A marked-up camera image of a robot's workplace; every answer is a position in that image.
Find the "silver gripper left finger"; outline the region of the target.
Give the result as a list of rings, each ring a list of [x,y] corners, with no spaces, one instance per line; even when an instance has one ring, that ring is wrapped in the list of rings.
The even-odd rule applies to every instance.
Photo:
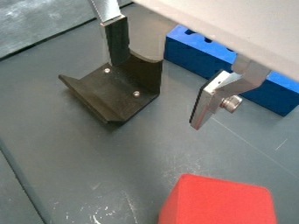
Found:
[[[122,65],[130,57],[127,17],[122,14],[118,0],[88,0],[99,20],[103,39],[107,43],[110,65]]]

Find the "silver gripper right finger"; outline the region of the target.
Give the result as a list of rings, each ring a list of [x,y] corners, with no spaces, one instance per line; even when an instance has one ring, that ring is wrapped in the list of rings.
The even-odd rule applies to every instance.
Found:
[[[239,94],[258,88],[271,69],[243,55],[238,55],[232,72],[220,70],[200,87],[191,112],[190,124],[198,130],[219,109],[234,113],[242,103]]]

